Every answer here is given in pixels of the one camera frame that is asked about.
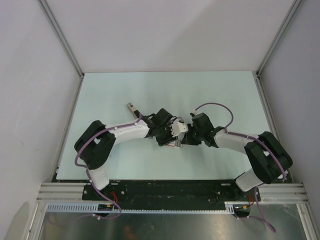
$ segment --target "white table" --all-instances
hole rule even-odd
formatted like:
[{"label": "white table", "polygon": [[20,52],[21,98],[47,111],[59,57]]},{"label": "white table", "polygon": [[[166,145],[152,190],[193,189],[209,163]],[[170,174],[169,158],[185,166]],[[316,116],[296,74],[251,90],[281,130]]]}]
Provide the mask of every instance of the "white table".
[{"label": "white table", "polygon": [[[106,125],[134,120],[132,102],[144,114],[165,108],[187,123],[197,106],[217,102],[234,114],[235,132],[260,134],[268,123],[250,71],[86,73],[57,174],[58,180],[85,180],[74,164],[74,144],[91,122]],[[219,106],[201,109],[214,127],[225,126],[229,113]],[[116,145],[107,160],[110,179],[207,180],[230,179],[251,168],[246,155],[200,146],[159,147],[155,139],[135,139]]]}]

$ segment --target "robotic arm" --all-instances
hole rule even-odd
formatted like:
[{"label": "robotic arm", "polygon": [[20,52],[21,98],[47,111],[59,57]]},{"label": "robotic arm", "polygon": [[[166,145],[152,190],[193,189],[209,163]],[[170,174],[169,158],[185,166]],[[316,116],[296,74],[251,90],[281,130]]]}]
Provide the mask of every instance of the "robotic arm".
[{"label": "robotic arm", "polygon": [[[228,148],[246,154],[252,168],[235,179],[236,186],[242,192],[247,192],[262,183],[270,184],[282,174],[272,156],[267,155],[266,150],[254,139],[258,139],[268,147],[285,171],[293,164],[278,140],[268,131],[243,137],[247,135],[229,134],[224,127],[214,127],[205,113],[191,113],[192,124],[186,124],[164,108],[157,114],[144,116],[131,103],[128,107],[139,118],[138,120],[124,124],[121,128],[117,126],[107,128],[99,120],[94,121],[74,145],[75,150],[80,152],[80,158],[86,163],[98,190],[109,184],[105,164],[112,147],[138,138],[155,137],[159,146],[168,145],[176,140],[181,140],[184,145],[194,146],[204,142],[208,147]],[[88,144],[94,135],[98,136]]]}]

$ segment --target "metal frame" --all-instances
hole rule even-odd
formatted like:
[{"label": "metal frame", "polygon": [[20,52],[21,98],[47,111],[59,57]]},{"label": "metal frame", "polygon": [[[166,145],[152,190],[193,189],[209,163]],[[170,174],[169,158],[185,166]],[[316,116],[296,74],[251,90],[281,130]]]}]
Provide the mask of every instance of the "metal frame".
[{"label": "metal frame", "polygon": [[[76,72],[81,78],[77,92],[75,94],[72,109],[68,117],[63,138],[60,143],[60,150],[55,160],[54,170],[52,171],[52,174],[50,176],[52,178],[56,172],[57,166],[59,164],[64,146],[65,146],[65,141],[66,141],[71,120],[76,108],[84,73],[82,72],[81,67],[79,66],[79,63],[75,55],[73,54],[65,36],[63,35],[63,32],[59,24],[57,23],[57,20],[53,12],[51,11],[47,1],[46,0],[37,0],[37,1],[41,9],[43,10],[44,15],[47,17],[58,40],[60,41],[62,48],[65,50]],[[273,53],[277,49],[281,40],[283,39],[285,33],[288,30],[288,27],[292,23],[294,17],[297,15],[297,12],[301,8],[303,2],[304,0],[295,0],[293,2],[275,38],[273,39],[272,44],[270,45],[266,55],[264,56],[263,61],[261,62],[258,70],[256,72],[253,72],[253,77],[256,83],[257,91],[261,99],[261,103],[265,112],[265,116],[266,116],[269,128],[278,140],[280,140],[280,136],[278,135],[277,127],[274,121],[271,108],[268,103],[266,93],[264,91],[264,88],[260,79],[260,75],[265,69],[266,64],[272,57]],[[45,219],[45,213],[47,210],[48,212],[52,212],[52,211],[75,212],[74,206],[79,206],[80,209],[84,209],[84,208],[81,208],[81,206],[82,207],[93,206],[93,208],[90,208],[90,211],[91,211],[92,209],[94,209],[94,206],[96,206],[98,203],[106,203],[102,201],[89,201],[89,203],[87,201],[83,201],[82,194],[83,194],[83,189],[85,184],[86,183],[61,183],[61,182],[43,183],[41,185],[41,188],[35,203],[35,207],[33,210],[33,214],[28,224],[27,231],[24,235],[24,239],[37,240],[39,238],[42,223]],[[259,191],[260,191],[262,204],[296,204],[307,239],[308,240],[320,239],[319,230],[318,230],[315,218],[313,216],[305,188],[302,183],[276,183],[276,184],[270,184],[270,185],[263,185],[259,187]],[[241,203],[247,204],[247,202],[225,202],[226,211],[224,213],[227,213],[227,214],[232,213],[233,211],[231,207],[232,204],[241,204]]]}]

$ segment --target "workstation enclosure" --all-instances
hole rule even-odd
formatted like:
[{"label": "workstation enclosure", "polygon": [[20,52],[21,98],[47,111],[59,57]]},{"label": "workstation enclosure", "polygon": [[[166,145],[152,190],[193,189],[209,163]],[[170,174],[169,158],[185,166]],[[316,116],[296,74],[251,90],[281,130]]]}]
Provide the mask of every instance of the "workstation enclosure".
[{"label": "workstation enclosure", "polygon": [[[144,115],[165,108],[188,123],[191,121],[190,113],[196,107],[208,102],[220,103],[233,112],[234,122],[230,126],[233,131],[248,134],[270,131],[281,140],[269,95],[264,89],[263,76],[268,61],[277,51],[304,1],[287,0],[279,4],[277,11],[268,7],[267,1],[261,6],[254,6],[250,0],[240,5],[235,1],[232,4],[203,1],[198,6],[192,1],[183,6],[168,2],[153,5],[148,1],[121,1],[116,4],[97,1],[95,5],[94,2],[72,0],[64,3],[37,1],[37,7],[40,6],[41,14],[45,16],[39,18],[54,32],[51,37],[55,41],[58,39],[56,59],[65,55],[64,61],[52,63],[42,70],[46,81],[52,83],[56,78],[72,81],[64,86],[64,81],[59,80],[60,87],[52,91],[49,88],[53,85],[48,83],[45,86],[40,80],[28,88],[31,94],[33,89],[48,88],[43,97],[52,93],[51,99],[58,103],[52,106],[52,111],[58,113],[54,107],[64,107],[67,123],[62,125],[63,120],[54,118],[48,122],[56,128],[60,126],[57,135],[62,139],[59,146],[53,146],[57,155],[51,158],[51,164],[42,165],[41,169],[53,165],[53,170],[50,176],[48,170],[44,173],[47,175],[42,176],[45,180],[29,214],[24,239],[318,239],[319,231],[308,192],[303,183],[295,182],[290,170],[285,183],[279,180],[259,187],[260,205],[268,221],[277,229],[276,233],[259,220],[233,216],[234,206],[246,204],[245,201],[225,201],[219,209],[179,210],[175,206],[171,210],[126,209],[120,217],[110,220],[85,217],[103,213],[101,204],[107,202],[86,200],[88,177],[84,169],[75,165],[77,153],[74,145],[95,120],[106,125],[133,121],[135,118],[127,108],[128,103],[133,103]],[[263,8],[266,12],[256,12],[251,17],[258,23],[252,23],[254,21],[242,14],[235,14],[239,8],[251,11]],[[177,12],[180,17],[175,19],[173,16]],[[273,21],[266,16],[267,12],[275,14]],[[220,24],[207,25],[221,19]],[[240,27],[235,33],[235,29],[246,24],[248,26]],[[265,30],[257,30],[258,33],[249,31],[255,24],[265,27]],[[260,34],[257,40],[260,44],[248,42],[256,40],[253,34]],[[235,41],[230,40],[234,36],[238,37],[237,41],[244,49],[239,49]],[[223,44],[228,51],[218,48]],[[248,49],[256,54],[246,57]],[[55,71],[53,69],[59,68],[67,74],[50,75]],[[32,71],[25,78],[30,76],[33,76]],[[32,98],[29,100],[30,104],[37,104],[32,102]],[[42,110],[40,103],[37,106],[31,115],[37,116]],[[203,112],[215,127],[225,126],[230,121],[228,112],[218,106],[205,106]],[[17,112],[18,117],[23,114],[22,110]],[[50,115],[50,110],[47,109],[42,117],[45,114]],[[19,121],[12,125],[15,133],[21,131],[19,126]],[[20,138],[17,141],[21,148],[28,148],[31,144],[31,141],[26,143]],[[41,141],[45,139],[38,137],[32,145],[33,154],[41,153],[37,147]],[[209,148],[204,144],[197,147],[159,147],[155,139],[148,138],[117,145],[112,149],[106,166],[112,183],[117,180],[206,183],[235,179],[251,168],[247,156],[239,152]],[[118,198],[126,194],[124,189],[118,192]],[[260,215],[256,204],[251,206],[250,215]]]}]

